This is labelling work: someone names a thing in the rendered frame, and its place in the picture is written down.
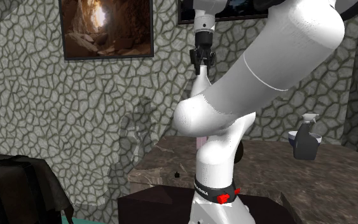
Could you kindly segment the white bowl with blue rim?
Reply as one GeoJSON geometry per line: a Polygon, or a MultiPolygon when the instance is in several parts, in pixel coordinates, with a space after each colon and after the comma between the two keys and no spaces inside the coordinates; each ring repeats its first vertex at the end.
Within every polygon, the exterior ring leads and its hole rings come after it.
{"type": "MultiPolygon", "coordinates": [[[[297,131],[289,131],[288,132],[288,141],[291,146],[295,145],[295,137],[296,137],[297,131]]],[[[309,133],[312,137],[316,138],[318,144],[322,141],[322,136],[315,134],[315,133],[309,133]]]]}

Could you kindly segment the dark wall picture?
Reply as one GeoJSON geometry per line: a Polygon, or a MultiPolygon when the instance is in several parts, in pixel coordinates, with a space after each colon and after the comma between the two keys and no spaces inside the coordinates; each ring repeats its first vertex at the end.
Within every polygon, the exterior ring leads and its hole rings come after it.
{"type": "MultiPolygon", "coordinates": [[[[195,18],[195,11],[187,3],[192,0],[177,0],[178,24],[192,24],[195,18]]],[[[231,20],[248,20],[257,18],[266,18],[268,11],[257,11],[253,7],[253,0],[228,0],[226,8],[217,13],[216,22],[231,20]]]]}

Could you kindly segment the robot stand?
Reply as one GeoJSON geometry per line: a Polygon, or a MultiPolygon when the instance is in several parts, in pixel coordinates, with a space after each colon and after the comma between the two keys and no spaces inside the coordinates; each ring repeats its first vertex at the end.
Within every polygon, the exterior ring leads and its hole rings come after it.
{"type": "MultiPolygon", "coordinates": [[[[154,186],[118,198],[119,224],[188,224],[195,190],[154,186]]],[[[256,224],[296,224],[289,211],[267,197],[238,196],[256,224]]]]}

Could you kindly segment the dark grey spray bottle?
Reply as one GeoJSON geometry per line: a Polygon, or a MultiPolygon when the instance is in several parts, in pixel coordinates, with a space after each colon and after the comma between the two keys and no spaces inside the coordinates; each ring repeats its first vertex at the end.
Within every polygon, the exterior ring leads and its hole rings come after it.
{"type": "Polygon", "coordinates": [[[305,113],[302,115],[303,123],[299,127],[294,138],[293,155],[298,160],[315,160],[317,155],[318,141],[310,135],[310,124],[316,122],[319,114],[305,113]]]}

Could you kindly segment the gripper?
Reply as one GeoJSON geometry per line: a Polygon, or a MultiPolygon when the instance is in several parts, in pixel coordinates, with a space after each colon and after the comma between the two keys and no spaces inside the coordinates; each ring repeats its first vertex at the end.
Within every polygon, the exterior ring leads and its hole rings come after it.
{"type": "MultiPolygon", "coordinates": [[[[203,51],[210,51],[212,42],[213,42],[213,32],[209,31],[200,31],[195,33],[195,47],[196,49],[191,49],[189,51],[191,63],[194,65],[195,74],[200,74],[200,64],[202,62],[202,54],[199,53],[203,51]]],[[[211,67],[215,64],[216,53],[210,52],[205,59],[205,65],[211,67]]]]}

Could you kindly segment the cave wall picture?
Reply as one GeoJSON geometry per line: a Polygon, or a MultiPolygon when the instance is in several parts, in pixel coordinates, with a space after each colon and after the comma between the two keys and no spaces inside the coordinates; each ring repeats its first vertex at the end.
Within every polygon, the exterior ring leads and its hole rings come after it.
{"type": "Polygon", "coordinates": [[[153,0],[58,0],[65,60],[153,57],[153,0]]]}

